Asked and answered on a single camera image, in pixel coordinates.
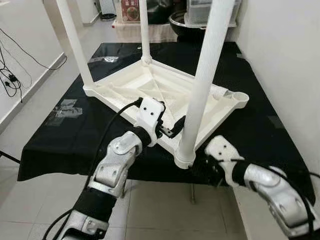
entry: table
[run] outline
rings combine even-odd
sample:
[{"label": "table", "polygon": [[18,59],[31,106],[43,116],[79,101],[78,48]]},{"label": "table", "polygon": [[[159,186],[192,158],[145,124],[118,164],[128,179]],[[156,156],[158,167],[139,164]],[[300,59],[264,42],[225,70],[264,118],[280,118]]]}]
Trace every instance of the table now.
[{"label": "table", "polygon": [[[195,75],[201,44],[187,42],[152,43],[152,57],[164,64]],[[140,43],[102,43],[93,57],[117,56],[117,62],[89,64],[92,77],[100,80],[122,69],[141,57]],[[249,63],[241,57],[234,42],[225,43],[213,82],[234,92],[244,92],[250,101],[244,109],[235,110],[198,149],[195,163],[204,161],[204,148],[216,135],[223,135],[249,161],[269,164],[283,169],[304,192],[312,204],[315,194],[307,167],[282,125],[266,94],[256,79]],[[18,181],[25,181],[49,173],[86,175],[97,151],[97,145],[108,121],[115,114],[93,97],[86,97],[78,76],[57,103],[76,100],[74,107],[82,109],[77,118],[64,118],[52,124],[52,112],[31,137],[22,151]],[[118,118],[106,136],[103,145],[126,132],[130,127]],[[208,178],[195,171],[179,169],[173,156],[161,146],[147,148],[129,170],[129,179],[208,184]],[[217,184],[222,176],[210,176],[209,183]]]}]

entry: plastic container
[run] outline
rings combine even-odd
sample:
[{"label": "plastic container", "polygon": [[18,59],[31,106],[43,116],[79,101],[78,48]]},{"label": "plastic container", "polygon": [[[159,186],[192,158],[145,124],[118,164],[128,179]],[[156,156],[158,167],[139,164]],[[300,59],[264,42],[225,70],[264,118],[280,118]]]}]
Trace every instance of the plastic container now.
[{"label": "plastic container", "polygon": [[[201,28],[207,26],[212,0],[187,0],[184,23],[188,28]],[[236,27],[241,0],[236,0],[232,11],[229,27]]]}]

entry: electrical wire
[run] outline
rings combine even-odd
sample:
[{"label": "electrical wire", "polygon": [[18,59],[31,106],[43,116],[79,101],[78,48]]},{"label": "electrical wire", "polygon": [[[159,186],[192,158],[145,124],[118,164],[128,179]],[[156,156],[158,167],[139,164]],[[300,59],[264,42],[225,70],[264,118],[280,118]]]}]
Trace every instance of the electrical wire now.
[{"label": "electrical wire", "polygon": [[45,65],[43,65],[42,63],[40,63],[34,56],[32,56],[30,53],[28,53],[26,50],[24,50],[19,43],[17,43],[16,40],[14,40],[11,36],[9,36],[2,28],[0,28],[0,31],[5,35],[7,36],[11,41],[13,41],[25,54],[27,54],[30,58],[32,58],[37,64],[39,64],[41,67],[45,68],[45,69],[48,69],[48,70],[52,70],[52,71],[56,71],[58,69],[60,69],[68,60],[68,57],[65,56],[64,57],[64,61],[56,68],[50,68],[50,67],[47,67]]},{"label": "electrical wire", "polygon": [[[237,162],[237,163],[243,163],[244,162],[243,160],[238,160],[238,159],[232,159],[231,161],[232,162]],[[277,172],[276,170],[270,168],[269,166],[265,166],[265,165],[263,165],[261,163],[257,163],[257,162],[250,162],[250,161],[246,161],[246,162],[249,163],[249,164],[253,164],[253,165],[259,166],[261,168],[264,168],[264,169],[266,169],[266,170],[278,175],[279,177],[281,177],[285,181],[287,181],[289,183],[289,185],[298,193],[298,195],[300,196],[300,198],[301,198],[301,200],[302,200],[302,202],[304,204],[305,210],[306,210],[307,222],[308,222],[308,227],[309,227],[309,236],[312,238],[312,236],[314,234],[313,214],[311,212],[311,209],[310,209],[309,202],[308,202],[307,198],[300,191],[298,186],[296,186],[296,184],[293,181],[291,181],[290,179],[288,179],[285,175]],[[313,173],[313,172],[310,172],[310,175],[315,175],[316,177],[320,178],[320,176],[317,176],[317,174]]]},{"label": "electrical wire", "polygon": [[[93,161],[92,161],[92,164],[90,166],[90,169],[89,169],[89,172],[88,172],[88,177],[85,181],[85,184],[84,184],[84,187],[83,189],[85,189],[88,184],[89,184],[89,181],[90,181],[90,178],[92,176],[92,174],[94,173],[94,169],[95,169],[95,166],[96,166],[96,163],[98,161],[98,156],[99,156],[99,152],[100,152],[100,148],[102,147],[102,144],[104,142],[104,139],[111,127],[111,125],[113,124],[113,122],[115,121],[115,119],[120,115],[122,114],[126,109],[132,107],[132,106],[137,106],[137,107],[140,107],[141,105],[141,102],[142,102],[142,98],[139,97],[138,100],[134,101],[134,102],[131,102],[129,103],[128,105],[124,106],[121,110],[119,110],[112,118],[111,120],[109,121],[108,125],[105,127],[104,131],[103,131],[103,134],[102,134],[102,137],[99,141],[99,144],[98,144],[98,147],[97,147],[97,150],[95,152],[95,155],[94,155],[94,158],[93,158]],[[70,214],[72,211],[72,209],[66,211],[65,213],[63,213],[62,215],[60,215],[49,227],[48,229],[46,230],[42,240],[47,240],[47,236],[49,234],[49,232],[51,231],[51,229],[57,224],[57,222],[59,222],[60,219],[62,219],[63,217],[67,216],[68,214]]]},{"label": "electrical wire", "polygon": [[[2,60],[0,60],[0,62],[3,64],[3,68],[2,69],[0,69],[0,73],[3,75],[3,76],[5,76],[13,85],[14,85],[14,87],[12,87],[12,86],[10,86],[10,83],[7,85],[7,83],[6,84],[4,84],[4,82],[2,81],[2,79],[0,78],[0,80],[1,80],[1,83],[2,83],[2,85],[3,85],[3,87],[4,87],[4,89],[5,89],[5,92],[6,92],[6,94],[10,97],[10,98],[13,98],[16,94],[17,94],[17,90],[19,89],[19,91],[20,91],[20,101],[21,101],[21,103],[22,103],[22,90],[21,90],[21,82],[16,78],[16,82],[18,83],[18,87],[15,85],[15,83],[10,79],[10,77],[8,77],[7,75],[5,75],[4,73],[3,73],[3,71],[7,71],[7,72],[9,72],[9,74],[11,75],[11,76],[14,76],[14,74],[12,73],[12,71],[10,71],[10,69],[7,67],[7,65],[6,65],[6,61],[5,61],[5,58],[4,58],[4,55],[3,55],[3,52],[2,52],[2,49],[1,49],[1,46],[0,46],[0,56],[1,56],[1,58],[2,58]],[[11,89],[14,89],[14,94],[13,95],[10,95],[9,94],[9,92],[8,92],[8,90],[7,90],[7,87],[9,87],[9,88],[11,88]]]},{"label": "electrical wire", "polygon": [[43,235],[42,240],[47,240],[47,236],[50,233],[51,229],[65,216],[69,215],[71,213],[72,209],[69,209],[65,213],[61,214],[56,220],[53,221],[53,223],[48,227],[48,229],[45,231],[45,234]]},{"label": "electrical wire", "polygon": [[320,179],[320,175],[317,174],[317,173],[315,173],[315,172],[309,171],[309,174],[310,174],[311,176],[314,176],[314,177],[317,177],[318,179]]},{"label": "electrical wire", "polygon": [[2,47],[3,47],[3,49],[6,51],[6,53],[7,53],[12,59],[14,59],[15,62],[16,62],[16,63],[24,70],[24,72],[29,76],[29,78],[30,78],[30,84],[29,84],[29,86],[25,87],[24,84],[21,82],[22,87],[23,87],[24,89],[30,88],[30,87],[32,86],[32,76],[30,75],[30,73],[29,73],[29,72],[25,69],[25,67],[22,66],[22,64],[6,49],[4,43],[1,41],[1,39],[0,39],[0,44],[2,45]]}]

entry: black cable sleeve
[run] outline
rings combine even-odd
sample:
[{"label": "black cable sleeve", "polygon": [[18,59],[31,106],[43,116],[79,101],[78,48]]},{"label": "black cable sleeve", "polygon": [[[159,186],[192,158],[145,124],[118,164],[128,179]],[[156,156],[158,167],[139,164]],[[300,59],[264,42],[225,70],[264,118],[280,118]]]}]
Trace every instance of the black cable sleeve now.
[{"label": "black cable sleeve", "polygon": [[73,209],[91,218],[108,223],[116,201],[117,199],[114,196],[88,187],[82,191]]},{"label": "black cable sleeve", "polygon": [[129,131],[133,132],[142,142],[142,147],[146,148],[151,143],[151,138],[149,133],[143,127],[133,127]]},{"label": "black cable sleeve", "polygon": [[248,162],[241,162],[238,161],[232,171],[232,180],[239,184],[240,186],[245,187],[246,183],[245,183],[245,172],[248,168],[248,166],[250,165],[250,163]]}]

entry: screw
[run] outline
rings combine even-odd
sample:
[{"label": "screw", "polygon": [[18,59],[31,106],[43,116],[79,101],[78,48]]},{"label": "screw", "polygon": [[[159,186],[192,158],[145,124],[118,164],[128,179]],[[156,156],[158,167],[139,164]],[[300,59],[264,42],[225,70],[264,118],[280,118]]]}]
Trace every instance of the screw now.
[{"label": "screw", "polygon": [[296,202],[296,204],[298,204],[299,205],[299,207],[301,208],[302,207],[302,204],[301,204],[301,202],[299,201],[299,199],[295,199],[295,202]]},{"label": "screw", "polygon": [[282,212],[285,212],[286,211],[286,208],[283,206],[283,205],[279,205],[279,208],[280,208],[280,210],[282,211]]}]

